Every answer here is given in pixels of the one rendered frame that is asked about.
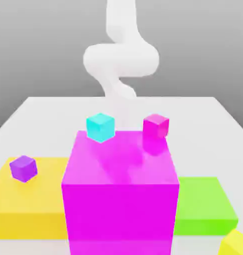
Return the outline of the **small cyan cube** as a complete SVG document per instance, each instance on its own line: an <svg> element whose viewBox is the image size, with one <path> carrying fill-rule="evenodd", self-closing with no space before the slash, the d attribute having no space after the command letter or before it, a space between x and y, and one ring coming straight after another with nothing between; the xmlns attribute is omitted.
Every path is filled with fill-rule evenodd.
<svg viewBox="0 0 243 255"><path fill-rule="evenodd" d="M115 119L98 113L86 119L87 137L99 143L115 136Z"/></svg>

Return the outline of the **large green box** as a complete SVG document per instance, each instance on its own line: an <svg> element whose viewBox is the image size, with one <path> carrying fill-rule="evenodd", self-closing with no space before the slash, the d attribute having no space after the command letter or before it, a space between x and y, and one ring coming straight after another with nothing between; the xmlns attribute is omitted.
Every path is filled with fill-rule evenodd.
<svg viewBox="0 0 243 255"><path fill-rule="evenodd" d="M176 236L223 236L238 217L217 177L179 177Z"/></svg>

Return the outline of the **large yellow box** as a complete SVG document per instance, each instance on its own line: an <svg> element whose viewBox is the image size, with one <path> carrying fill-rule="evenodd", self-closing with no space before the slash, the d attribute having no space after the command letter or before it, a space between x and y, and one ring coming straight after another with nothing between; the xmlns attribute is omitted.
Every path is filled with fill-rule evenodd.
<svg viewBox="0 0 243 255"><path fill-rule="evenodd" d="M66 240L61 182L66 157L37 157L37 176L26 183L12 177L6 160L0 169L0 240Z"/></svg>

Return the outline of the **large magenta box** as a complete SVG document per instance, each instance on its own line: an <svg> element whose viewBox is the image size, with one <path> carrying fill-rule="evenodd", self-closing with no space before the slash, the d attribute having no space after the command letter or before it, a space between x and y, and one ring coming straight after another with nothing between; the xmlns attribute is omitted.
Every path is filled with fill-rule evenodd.
<svg viewBox="0 0 243 255"><path fill-rule="evenodd" d="M61 183L70 255L171 255L179 187L165 138L79 131Z"/></svg>

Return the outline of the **small magenta cube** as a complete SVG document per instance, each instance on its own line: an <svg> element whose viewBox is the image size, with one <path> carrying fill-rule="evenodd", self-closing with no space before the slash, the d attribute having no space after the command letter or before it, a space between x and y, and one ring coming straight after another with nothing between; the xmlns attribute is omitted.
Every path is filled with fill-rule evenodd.
<svg viewBox="0 0 243 255"><path fill-rule="evenodd" d="M143 120L143 135L154 139L165 138L169 132L169 118L151 114Z"/></svg>

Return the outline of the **small yellow cube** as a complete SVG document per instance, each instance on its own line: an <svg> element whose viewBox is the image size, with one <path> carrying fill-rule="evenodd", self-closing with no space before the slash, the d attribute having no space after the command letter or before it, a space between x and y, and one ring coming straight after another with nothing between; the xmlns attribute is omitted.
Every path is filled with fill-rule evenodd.
<svg viewBox="0 0 243 255"><path fill-rule="evenodd" d="M243 234L233 229L222 239L218 255L243 255Z"/></svg>

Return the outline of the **small purple cube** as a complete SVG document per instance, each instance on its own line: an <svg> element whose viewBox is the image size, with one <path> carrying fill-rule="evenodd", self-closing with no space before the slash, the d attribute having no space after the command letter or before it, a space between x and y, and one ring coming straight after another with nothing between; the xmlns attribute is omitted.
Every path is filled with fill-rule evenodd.
<svg viewBox="0 0 243 255"><path fill-rule="evenodd" d="M13 178L23 183L26 183L38 173L35 159L25 155L12 161L9 166Z"/></svg>

